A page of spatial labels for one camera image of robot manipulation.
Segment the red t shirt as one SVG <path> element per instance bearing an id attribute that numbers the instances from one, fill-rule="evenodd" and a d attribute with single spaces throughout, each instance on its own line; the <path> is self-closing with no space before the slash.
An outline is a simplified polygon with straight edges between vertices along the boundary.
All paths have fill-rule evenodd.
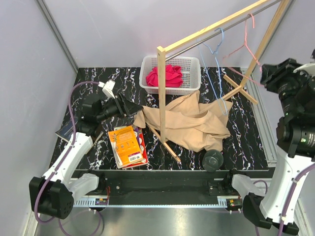
<path id="1" fill-rule="evenodd" d="M 165 86 L 167 88 L 179 88 L 183 84 L 182 68 L 168 64 L 165 67 Z M 146 83 L 150 87 L 158 87 L 158 68 L 154 67 L 146 76 Z"/>

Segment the beige t shirt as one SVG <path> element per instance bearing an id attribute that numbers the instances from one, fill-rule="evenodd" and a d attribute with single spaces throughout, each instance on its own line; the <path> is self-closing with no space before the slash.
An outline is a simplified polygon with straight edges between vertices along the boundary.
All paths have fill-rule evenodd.
<path id="1" fill-rule="evenodd" d="M 228 115 L 233 103 L 220 99 L 212 103 L 199 103 L 200 92 L 180 96 L 166 105 L 166 139 L 195 152 L 215 149 L 222 151 L 222 141 L 230 137 Z"/>

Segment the blue wire hanger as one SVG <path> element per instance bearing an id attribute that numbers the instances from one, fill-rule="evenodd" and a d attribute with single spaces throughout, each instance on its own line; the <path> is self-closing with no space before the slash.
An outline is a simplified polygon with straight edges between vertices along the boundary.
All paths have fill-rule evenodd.
<path id="1" fill-rule="evenodd" d="M 208 48 L 208 50 L 210 51 L 211 55 L 214 57 L 215 59 L 215 63 L 216 63 L 216 73 L 217 73 L 217 76 L 218 76 L 218 79 L 219 79 L 219 95 L 217 95 L 215 89 L 214 89 L 214 85 L 212 83 L 212 80 L 211 80 L 211 77 L 209 75 L 209 72 L 207 71 L 206 72 L 206 75 L 208 77 L 208 80 L 209 80 L 209 83 L 211 85 L 211 88 L 212 88 L 212 91 L 215 95 L 215 98 L 216 98 L 216 101 L 218 102 L 219 104 L 219 108 L 221 110 L 221 113 L 224 115 L 224 116 L 227 116 L 228 115 L 228 110 L 227 110 L 227 105 L 223 99 L 223 89 L 222 89 L 222 78 L 221 78 L 221 67 L 220 67 L 220 64 L 219 64 L 219 61 L 217 59 L 217 56 L 218 56 L 218 50 L 221 46 L 221 44 L 223 43 L 224 41 L 224 31 L 222 28 L 217 28 L 215 31 L 218 31 L 220 34 L 221 34 L 221 41 L 219 42 L 219 44 L 216 46 L 216 48 L 214 50 L 211 49 L 211 47 L 209 45 L 207 45 L 205 42 L 203 42 L 202 44 Z"/>

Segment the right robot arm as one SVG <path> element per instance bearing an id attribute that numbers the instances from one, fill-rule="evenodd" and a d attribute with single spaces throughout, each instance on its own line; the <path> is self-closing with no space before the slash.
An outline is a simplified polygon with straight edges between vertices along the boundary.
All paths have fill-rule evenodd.
<path id="1" fill-rule="evenodd" d="M 310 171 L 315 167 L 315 65 L 286 59 L 262 66 L 261 84 L 279 96 L 283 117 L 277 133 L 277 162 L 270 186 L 261 192 L 250 177 L 232 172 L 223 183 L 229 195 L 238 192 L 243 214 L 256 227 L 297 235 L 296 203 Z"/>

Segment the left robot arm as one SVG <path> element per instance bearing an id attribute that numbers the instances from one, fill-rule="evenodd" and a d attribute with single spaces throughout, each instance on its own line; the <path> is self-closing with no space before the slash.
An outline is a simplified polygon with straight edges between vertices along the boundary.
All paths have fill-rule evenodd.
<path id="1" fill-rule="evenodd" d="M 81 159 L 101 136 L 103 121 L 112 117 L 130 117 L 142 109 L 122 94 L 107 101 L 97 94 L 84 98 L 80 116 L 72 124 L 69 143 L 42 177 L 33 177 L 29 182 L 31 209 L 38 222 L 42 222 L 40 214 L 66 219 L 77 200 L 91 191 L 100 195 L 106 190 L 106 182 L 95 174 L 83 174 L 75 181 L 70 179 Z"/>

